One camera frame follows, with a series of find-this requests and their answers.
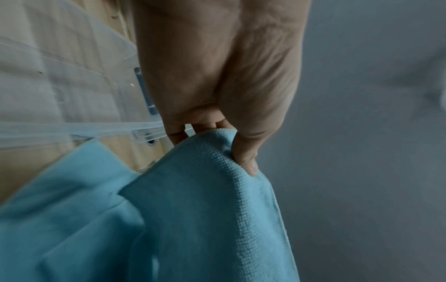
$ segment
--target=white wall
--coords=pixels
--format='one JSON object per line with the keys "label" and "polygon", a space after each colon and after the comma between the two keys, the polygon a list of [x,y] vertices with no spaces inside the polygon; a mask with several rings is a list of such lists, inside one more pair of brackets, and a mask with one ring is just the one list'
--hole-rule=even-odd
{"label": "white wall", "polygon": [[314,0],[259,154],[303,282],[446,281],[446,1]]}

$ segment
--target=clear plastic container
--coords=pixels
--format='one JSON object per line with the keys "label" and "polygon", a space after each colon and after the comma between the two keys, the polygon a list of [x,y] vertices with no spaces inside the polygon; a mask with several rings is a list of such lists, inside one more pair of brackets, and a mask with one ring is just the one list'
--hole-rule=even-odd
{"label": "clear plastic container", "polygon": [[134,44],[68,0],[2,0],[0,147],[141,129],[163,136],[138,67]]}

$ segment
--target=cloth fold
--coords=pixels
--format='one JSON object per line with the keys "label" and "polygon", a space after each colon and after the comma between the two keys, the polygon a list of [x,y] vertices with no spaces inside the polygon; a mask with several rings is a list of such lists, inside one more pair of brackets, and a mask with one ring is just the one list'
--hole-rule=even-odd
{"label": "cloth fold", "polygon": [[271,185],[232,160],[234,135],[192,136],[143,175],[80,146],[0,208],[0,281],[299,281]]}

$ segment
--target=finger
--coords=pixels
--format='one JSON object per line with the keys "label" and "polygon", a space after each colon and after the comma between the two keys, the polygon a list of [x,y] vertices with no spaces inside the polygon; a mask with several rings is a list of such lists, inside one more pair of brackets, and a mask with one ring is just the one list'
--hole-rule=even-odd
{"label": "finger", "polygon": [[217,128],[226,128],[226,129],[235,129],[235,127],[227,121],[227,119],[224,119],[222,121],[216,122],[215,125]]}
{"label": "finger", "polygon": [[237,132],[232,142],[232,156],[234,160],[243,167],[249,175],[256,175],[259,168],[257,166],[256,157],[265,139],[249,138]]}
{"label": "finger", "polygon": [[178,143],[189,137],[184,131],[185,129],[186,126],[184,125],[164,122],[164,130],[166,130],[167,137],[174,145],[177,145]]}
{"label": "finger", "polygon": [[209,123],[205,123],[205,124],[192,125],[192,128],[194,129],[195,134],[199,134],[206,130],[216,129],[217,126],[215,125],[215,122],[209,122]]}

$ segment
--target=wooden surface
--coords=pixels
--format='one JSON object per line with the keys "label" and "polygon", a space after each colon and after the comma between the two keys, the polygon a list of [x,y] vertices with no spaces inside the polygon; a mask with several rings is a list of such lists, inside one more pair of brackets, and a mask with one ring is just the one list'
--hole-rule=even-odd
{"label": "wooden surface", "polygon": [[[87,10],[91,16],[128,37],[122,15],[117,15],[115,1],[73,1]],[[156,142],[154,146],[135,144],[129,136],[102,138],[101,142],[135,171],[145,170],[164,155],[161,142]],[[69,142],[0,150],[0,203],[79,144],[80,142]]]}

